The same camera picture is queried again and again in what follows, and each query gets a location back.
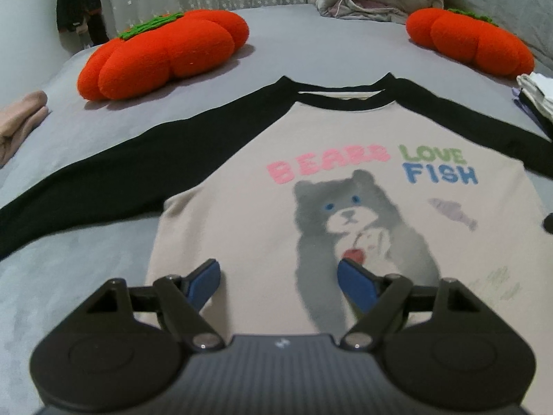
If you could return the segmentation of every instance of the black neckline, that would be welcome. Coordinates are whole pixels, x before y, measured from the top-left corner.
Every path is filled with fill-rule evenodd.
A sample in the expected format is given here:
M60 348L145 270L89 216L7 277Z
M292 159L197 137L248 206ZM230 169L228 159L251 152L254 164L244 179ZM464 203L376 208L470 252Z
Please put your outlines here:
M357 87L327 88L317 85L296 83L297 101L315 106L321 109L330 110L369 110L377 109L395 101L394 83L395 77L388 73L382 79L371 85L360 85ZM331 96L318 95L313 93L300 92L379 92L374 96L365 99L339 99Z

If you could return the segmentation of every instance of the white folded cloth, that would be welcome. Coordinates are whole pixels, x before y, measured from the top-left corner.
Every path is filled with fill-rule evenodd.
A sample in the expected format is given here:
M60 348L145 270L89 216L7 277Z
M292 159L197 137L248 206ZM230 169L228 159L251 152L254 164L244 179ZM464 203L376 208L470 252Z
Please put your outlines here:
M521 74L516 81L540 114L553 123L553 78L532 72Z

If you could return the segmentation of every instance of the raglan t-shirt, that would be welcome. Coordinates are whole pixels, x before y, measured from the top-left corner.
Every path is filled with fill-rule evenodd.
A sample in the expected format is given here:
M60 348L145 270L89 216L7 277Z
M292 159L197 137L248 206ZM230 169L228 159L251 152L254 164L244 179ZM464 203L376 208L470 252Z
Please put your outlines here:
M456 277L535 343L543 372L553 239L522 163L372 98L309 95L168 199L148 283L216 258L223 281L203 315L226 338L339 339L355 323L341 258L421 285Z
M342 257L418 284L453 276L530 343L526 400L550 408L553 237L523 167L553 178L551 141L391 74L329 91L283 77L63 167L0 209L0 259L163 211L148 282L218 259L203 315L226 338L340 337L355 321Z

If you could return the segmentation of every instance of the bear's nose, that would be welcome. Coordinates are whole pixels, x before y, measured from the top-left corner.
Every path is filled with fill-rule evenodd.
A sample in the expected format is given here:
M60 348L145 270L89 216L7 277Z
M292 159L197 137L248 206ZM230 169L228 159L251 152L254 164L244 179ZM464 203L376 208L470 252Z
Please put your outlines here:
M355 211L343 211L342 217L344 217L346 220L349 220L351 217L353 217L353 214Z

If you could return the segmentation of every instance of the pillow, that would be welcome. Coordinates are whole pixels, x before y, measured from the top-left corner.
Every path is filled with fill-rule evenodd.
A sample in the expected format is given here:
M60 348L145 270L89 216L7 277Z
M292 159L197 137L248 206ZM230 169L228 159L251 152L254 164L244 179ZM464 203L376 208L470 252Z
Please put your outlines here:
M405 28L414 43L494 76L515 79L534 69L522 40L488 21L428 8L413 12Z
M79 74L78 92L91 101L144 95L218 67L249 33L244 19L229 11L154 17L99 47Z

